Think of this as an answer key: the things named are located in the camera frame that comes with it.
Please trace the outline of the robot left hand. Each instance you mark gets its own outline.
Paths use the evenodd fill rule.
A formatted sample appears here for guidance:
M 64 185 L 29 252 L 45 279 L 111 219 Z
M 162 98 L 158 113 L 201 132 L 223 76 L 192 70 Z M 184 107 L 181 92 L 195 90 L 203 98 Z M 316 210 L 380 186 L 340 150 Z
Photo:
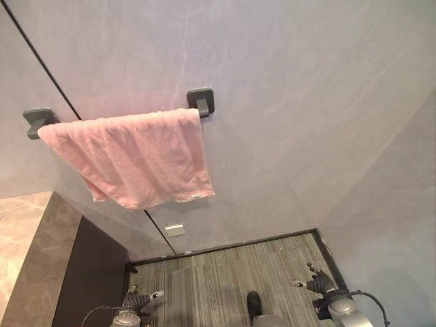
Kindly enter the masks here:
M 140 294 L 138 292 L 138 286 L 133 285 L 128 289 L 123 299 L 123 306 L 136 310 L 141 310 L 145 308 L 145 306 L 147 306 L 150 302 L 163 297 L 164 294 L 165 292 L 163 290 L 155 291 L 151 294 Z

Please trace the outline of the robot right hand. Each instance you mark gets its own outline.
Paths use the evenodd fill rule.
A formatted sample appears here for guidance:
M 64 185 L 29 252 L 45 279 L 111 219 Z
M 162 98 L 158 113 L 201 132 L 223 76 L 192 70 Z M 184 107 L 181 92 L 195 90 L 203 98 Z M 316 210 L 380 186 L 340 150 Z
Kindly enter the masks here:
M 309 270 L 313 273 L 312 279 L 308 281 L 294 279 L 291 282 L 291 285 L 293 287 L 302 287 L 306 290 L 309 290 L 316 294 L 321 294 L 323 296 L 329 292 L 333 292 L 336 290 L 334 281 L 321 268 L 310 262 L 307 263 L 307 266 L 309 267 Z

